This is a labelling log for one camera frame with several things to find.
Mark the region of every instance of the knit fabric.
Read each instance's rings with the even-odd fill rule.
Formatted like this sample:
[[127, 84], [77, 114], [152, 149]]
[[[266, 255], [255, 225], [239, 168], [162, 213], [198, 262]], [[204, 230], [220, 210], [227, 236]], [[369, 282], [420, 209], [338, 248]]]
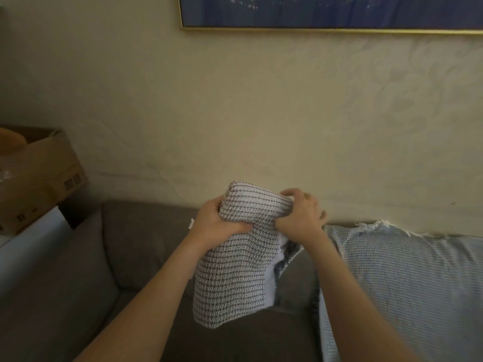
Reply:
[[272, 306], [276, 281], [303, 250], [275, 230], [274, 220], [291, 213], [293, 201], [256, 185], [233, 182], [220, 207], [226, 221], [253, 223], [198, 262], [193, 314], [208, 328]]
[[[483, 239], [414, 236], [384, 221], [325, 230], [372, 303], [422, 360], [481, 360]], [[319, 312], [324, 362], [340, 361], [322, 294]]]

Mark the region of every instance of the wall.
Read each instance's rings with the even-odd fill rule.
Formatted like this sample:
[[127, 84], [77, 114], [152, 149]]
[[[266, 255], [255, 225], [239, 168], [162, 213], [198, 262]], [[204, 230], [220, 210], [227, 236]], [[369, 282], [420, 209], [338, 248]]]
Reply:
[[3, 121], [64, 127], [91, 198], [232, 180], [334, 220], [483, 235], [483, 39], [183, 32], [176, 0], [3, 0]]

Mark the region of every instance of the gray sofa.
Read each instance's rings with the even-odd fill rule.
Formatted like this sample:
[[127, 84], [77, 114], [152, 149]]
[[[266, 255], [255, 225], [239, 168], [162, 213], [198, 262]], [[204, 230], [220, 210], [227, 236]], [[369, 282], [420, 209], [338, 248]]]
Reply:
[[[0, 300], [0, 360], [73, 360], [161, 268], [195, 215], [174, 206], [104, 204]], [[316, 290], [303, 252], [282, 275], [276, 306], [210, 330], [193, 320], [190, 281], [161, 360], [320, 361]]]

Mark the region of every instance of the painting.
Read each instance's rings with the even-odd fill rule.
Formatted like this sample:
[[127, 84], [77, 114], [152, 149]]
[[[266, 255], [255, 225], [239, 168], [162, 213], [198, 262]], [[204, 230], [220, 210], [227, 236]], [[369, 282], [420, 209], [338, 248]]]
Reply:
[[179, 0], [186, 29], [483, 34], [483, 0]]

